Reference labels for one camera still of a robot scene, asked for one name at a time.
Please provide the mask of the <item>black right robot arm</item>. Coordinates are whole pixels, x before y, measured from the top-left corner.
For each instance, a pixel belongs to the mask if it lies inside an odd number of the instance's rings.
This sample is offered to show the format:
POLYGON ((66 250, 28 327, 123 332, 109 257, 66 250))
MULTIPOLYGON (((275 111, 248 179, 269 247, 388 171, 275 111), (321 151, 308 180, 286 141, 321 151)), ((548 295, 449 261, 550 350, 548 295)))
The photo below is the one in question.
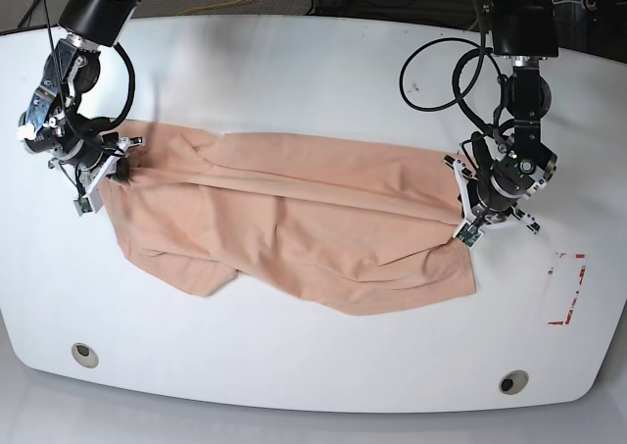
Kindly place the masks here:
POLYGON ((58 25, 67 36, 51 42, 43 76, 19 121, 18 139, 31 154, 48 152, 78 176, 113 167, 105 177, 125 181, 129 163, 116 132, 134 100, 134 67, 119 44, 121 32, 141 0, 69 0, 58 25), (120 114, 87 118, 78 109, 84 94, 93 89, 101 72, 100 49, 114 49, 128 74, 127 93, 120 114))

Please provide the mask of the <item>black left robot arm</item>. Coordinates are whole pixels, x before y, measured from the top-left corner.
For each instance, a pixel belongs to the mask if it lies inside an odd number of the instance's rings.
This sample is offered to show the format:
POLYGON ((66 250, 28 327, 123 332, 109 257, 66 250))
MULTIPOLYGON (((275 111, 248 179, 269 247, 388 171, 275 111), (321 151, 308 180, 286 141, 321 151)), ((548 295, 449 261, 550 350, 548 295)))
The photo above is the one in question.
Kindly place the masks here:
POLYGON ((453 98, 432 112, 453 106, 475 125, 467 139, 468 160, 474 174, 464 177, 460 197, 463 214, 475 223, 496 223, 514 214, 521 198, 543 189, 556 170, 557 155, 541 136, 541 120, 552 94, 540 73, 541 61, 558 55, 553 0, 471 0, 480 41, 456 64, 452 76, 453 98), (465 98, 478 80, 486 60, 511 61, 510 75, 500 74, 500 101, 490 122, 479 118, 465 98), (477 71, 467 86, 460 84, 466 64, 477 71))

